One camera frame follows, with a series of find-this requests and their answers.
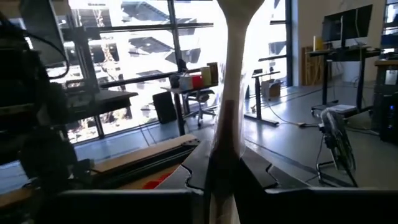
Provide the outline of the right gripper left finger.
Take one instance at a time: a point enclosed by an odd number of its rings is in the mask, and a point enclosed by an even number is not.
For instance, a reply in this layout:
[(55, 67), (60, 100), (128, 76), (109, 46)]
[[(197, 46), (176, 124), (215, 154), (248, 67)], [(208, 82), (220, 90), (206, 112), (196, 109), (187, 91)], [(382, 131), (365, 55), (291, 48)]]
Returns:
[(69, 224), (209, 224), (205, 182), (211, 144), (203, 141), (154, 190), (74, 190), (55, 198)]

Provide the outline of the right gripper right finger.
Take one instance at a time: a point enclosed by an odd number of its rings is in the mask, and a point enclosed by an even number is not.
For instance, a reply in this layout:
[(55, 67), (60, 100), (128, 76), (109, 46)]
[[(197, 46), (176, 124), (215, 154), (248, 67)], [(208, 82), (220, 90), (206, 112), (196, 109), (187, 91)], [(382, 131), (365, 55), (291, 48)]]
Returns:
[(239, 165), (241, 224), (398, 224), (398, 190), (312, 187), (248, 147)]

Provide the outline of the orange toothbrush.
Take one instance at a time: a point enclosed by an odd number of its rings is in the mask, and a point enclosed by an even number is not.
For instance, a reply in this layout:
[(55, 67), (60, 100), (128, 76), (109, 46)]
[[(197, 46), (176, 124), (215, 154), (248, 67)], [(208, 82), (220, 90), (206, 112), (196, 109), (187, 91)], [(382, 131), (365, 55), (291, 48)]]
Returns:
[(238, 209), (234, 181), (238, 174), (243, 127), (244, 75), (242, 73), (246, 33), (265, 0), (217, 0), (227, 27), (223, 89), (206, 180), (206, 224), (236, 224)]

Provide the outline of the red cloth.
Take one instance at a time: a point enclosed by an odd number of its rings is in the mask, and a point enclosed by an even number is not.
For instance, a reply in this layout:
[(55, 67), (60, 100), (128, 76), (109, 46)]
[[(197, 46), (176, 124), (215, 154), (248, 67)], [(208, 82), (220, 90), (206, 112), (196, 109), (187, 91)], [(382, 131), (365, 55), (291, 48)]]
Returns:
[(152, 179), (152, 180), (146, 182), (142, 188), (143, 189), (155, 189), (165, 179), (167, 179), (171, 174), (172, 174), (171, 172), (164, 173), (164, 174), (160, 175), (158, 178)]

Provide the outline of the black floor fan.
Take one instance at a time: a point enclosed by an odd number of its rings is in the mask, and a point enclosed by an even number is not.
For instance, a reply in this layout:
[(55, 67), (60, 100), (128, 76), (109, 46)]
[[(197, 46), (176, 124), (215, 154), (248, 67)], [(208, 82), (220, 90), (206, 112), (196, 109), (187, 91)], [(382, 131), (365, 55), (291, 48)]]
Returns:
[(318, 181), (333, 187), (333, 185), (323, 180), (324, 175), (322, 174), (321, 168), (334, 164), (337, 170), (346, 172), (353, 187), (358, 187), (352, 173), (352, 171), (356, 170), (356, 161), (346, 132), (344, 117), (336, 111), (327, 108), (320, 113), (320, 119), (321, 123), (318, 125), (318, 128), (323, 134), (323, 142), (326, 148), (330, 150), (333, 160), (322, 163), (317, 162), (316, 170)]

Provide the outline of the black cabinet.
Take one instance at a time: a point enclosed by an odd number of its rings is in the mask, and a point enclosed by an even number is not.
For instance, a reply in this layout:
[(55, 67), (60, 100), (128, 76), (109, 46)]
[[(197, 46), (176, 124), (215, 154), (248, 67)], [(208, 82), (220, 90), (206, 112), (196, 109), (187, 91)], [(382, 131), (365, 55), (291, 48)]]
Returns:
[(172, 96), (169, 92), (155, 94), (152, 96), (152, 99), (158, 120), (161, 124), (167, 124), (177, 119)]

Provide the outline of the black window desk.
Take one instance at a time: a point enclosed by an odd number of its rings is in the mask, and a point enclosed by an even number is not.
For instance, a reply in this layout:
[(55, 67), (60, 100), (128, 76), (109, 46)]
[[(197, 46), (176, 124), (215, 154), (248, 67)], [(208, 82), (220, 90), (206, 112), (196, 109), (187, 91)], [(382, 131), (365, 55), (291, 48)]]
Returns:
[(216, 108), (216, 105), (207, 107), (207, 108), (202, 108), (201, 105), (199, 105), (199, 110), (188, 113), (188, 114), (183, 114), (183, 107), (181, 104), (180, 100), (180, 95), (188, 94), (191, 92), (197, 92), (200, 93), (201, 91), (205, 91), (207, 89), (210, 89), (211, 87), (216, 87), (218, 86), (217, 84), (215, 85), (207, 85), (207, 86), (201, 86), (199, 88), (194, 88), (194, 89), (189, 89), (189, 90), (182, 90), (181, 88), (172, 88), (171, 86), (167, 87), (161, 87), (161, 89), (166, 90), (170, 92), (173, 95), (174, 98), (174, 108), (176, 111), (176, 117), (177, 117), (177, 126), (179, 130), (179, 134), (181, 136), (185, 135), (185, 118), (190, 117), (190, 116), (198, 116), (198, 127), (201, 127), (200, 120), (203, 119), (203, 114), (211, 115), (212, 117), (215, 117), (216, 114), (214, 113), (214, 110)]

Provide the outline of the black computer tower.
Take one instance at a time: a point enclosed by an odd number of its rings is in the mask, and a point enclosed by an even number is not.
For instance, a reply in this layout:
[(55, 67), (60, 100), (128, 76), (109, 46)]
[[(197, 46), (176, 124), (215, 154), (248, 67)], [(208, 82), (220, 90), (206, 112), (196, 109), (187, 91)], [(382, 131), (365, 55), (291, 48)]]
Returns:
[(372, 128), (382, 141), (398, 146), (398, 91), (374, 94)]

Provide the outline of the black standing desk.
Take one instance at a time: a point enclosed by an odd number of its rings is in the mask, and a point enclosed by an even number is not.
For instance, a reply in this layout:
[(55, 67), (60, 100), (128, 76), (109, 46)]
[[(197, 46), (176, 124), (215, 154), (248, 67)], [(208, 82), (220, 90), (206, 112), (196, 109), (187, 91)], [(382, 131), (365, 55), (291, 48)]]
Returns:
[(251, 109), (252, 113), (255, 113), (255, 115), (252, 114), (244, 114), (244, 118), (246, 119), (250, 119), (251, 121), (258, 121), (260, 123), (264, 123), (268, 126), (278, 126), (279, 122), (278, 121), (274, 121), (271, 119), (263, 119), (262, 118), (262, 111), (261, 111), (261, 83), (260, 83), (260, 77), (263, 77), (265, 75), (273, 75), (276, 74), (278, 72), (264, 72), (262, 68), (257, 68), (254, 69), (253, 73), (252, 73), (252, 77), (254, 79), (254, 91), (255, 91), (255, 99), (256, 99), (256, 103), (254, 105), (254, 108)]
[(329, 71), (329, 63), (330, 62), (359, 62), (359, 78), (358, 78), (358, 86), (356, 92), (356, 105), (353, 109), (348, 110), (347, 112), (342, 112), (342, 115), (345, 118), (349, 118), (351, 116), (363, 113), (363, 112), (371, 112), (373, 106), (365, 106), (362, 107), (363, 103), (363, 87), (364, 87), (364, 68), (365, 61), (367, 58), (378, 57), (381, 54), (380, 49), (371, 50), (370, 47), (343, 47), (337, 49), (328, 49), (328, 50), (316, 50), (312, 52), (306, 53), (309, 57), (323, 57), (323, 81), (322, 81), (322, 103), (320, 105), (311, 107), (311, 115), (313, 117), (318, 116), (316, 114), (317, 111), (323, 111), (326, 108), (330, 108), (332, 106), (339, 106), (339, 101), (334, 100), (327, 102), (327, 93), (328, 93), (328, 71)]

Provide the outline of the black office chair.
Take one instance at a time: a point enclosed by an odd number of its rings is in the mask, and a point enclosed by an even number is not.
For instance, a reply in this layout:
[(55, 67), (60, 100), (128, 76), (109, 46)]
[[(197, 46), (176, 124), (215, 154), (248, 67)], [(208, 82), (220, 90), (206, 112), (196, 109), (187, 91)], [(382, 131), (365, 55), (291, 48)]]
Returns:
[[(191, 91), (183, 95), (183, 108), (184, 108), (184, 117), (196, 117), (197, 118), (197, 126), (201, 128), (202, 126), (202, 121), (203, 121), (203, 115), (210, 115), (212, 117), (215, 117), (216, 114), (214, 112), (214, 109), (206, 109), (202, 107), (202, 104), (206, 103), (210, 95), (214, 95), (214, 91), (211, 89), (204, 89), (204, 90), (197, 90), (197, 91)], [(195, 101), (198, 103), (198, 109), (196, 111), (191, 112), (190, 111), (190, 106), (189, 106), (189, 101)]]

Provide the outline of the white box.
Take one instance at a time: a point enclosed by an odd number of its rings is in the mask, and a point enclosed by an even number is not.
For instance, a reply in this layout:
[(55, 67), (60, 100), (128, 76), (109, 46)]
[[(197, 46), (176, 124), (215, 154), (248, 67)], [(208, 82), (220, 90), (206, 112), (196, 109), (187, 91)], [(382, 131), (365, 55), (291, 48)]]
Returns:
[(181, 90), (191, 90), (193, 88), (192, 84), (192, 76), (191, 75), (182, 75), (178, 79), (179, 88)]

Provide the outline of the red box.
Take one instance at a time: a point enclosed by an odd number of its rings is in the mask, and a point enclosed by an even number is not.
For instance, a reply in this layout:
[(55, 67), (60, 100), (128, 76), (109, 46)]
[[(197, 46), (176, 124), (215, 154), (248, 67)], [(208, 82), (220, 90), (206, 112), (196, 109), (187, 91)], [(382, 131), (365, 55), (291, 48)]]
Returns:
[(192, 88), (197, 90), (199, 88), (203, 88), (203, 79), (201, 75), (192, 75)]

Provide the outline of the light green box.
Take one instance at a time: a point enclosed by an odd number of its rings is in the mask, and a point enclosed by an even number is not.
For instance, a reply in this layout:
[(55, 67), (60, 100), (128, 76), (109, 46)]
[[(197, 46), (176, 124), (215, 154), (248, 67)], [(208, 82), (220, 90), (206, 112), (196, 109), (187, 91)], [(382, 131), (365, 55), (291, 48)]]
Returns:
[(211, 85), (211, 69), (210, 67), (202, 67), (201, 71), (201, 79), (204, 86)]

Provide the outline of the brown cardboard box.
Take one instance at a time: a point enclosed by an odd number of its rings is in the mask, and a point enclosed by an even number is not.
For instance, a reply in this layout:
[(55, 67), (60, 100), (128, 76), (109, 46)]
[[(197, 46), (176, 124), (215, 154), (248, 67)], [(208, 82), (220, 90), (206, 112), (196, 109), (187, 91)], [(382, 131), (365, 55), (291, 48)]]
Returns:
[(218, 63), (217, 62), (210, 62), (207, 63), (210, 68), (211, 73), (211, 84), (217, 85), (218, 84)]

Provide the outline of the black desk monitor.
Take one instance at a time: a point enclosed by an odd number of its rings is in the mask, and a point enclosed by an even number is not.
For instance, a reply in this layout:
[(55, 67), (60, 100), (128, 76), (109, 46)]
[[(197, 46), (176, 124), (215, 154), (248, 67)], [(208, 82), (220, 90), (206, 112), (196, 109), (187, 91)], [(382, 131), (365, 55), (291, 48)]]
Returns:
[(367, 5), (325, 16), (322, 24), (324, 42), (340, 41), (346, 48), (346, 40), (367, 37), (373, 5)]

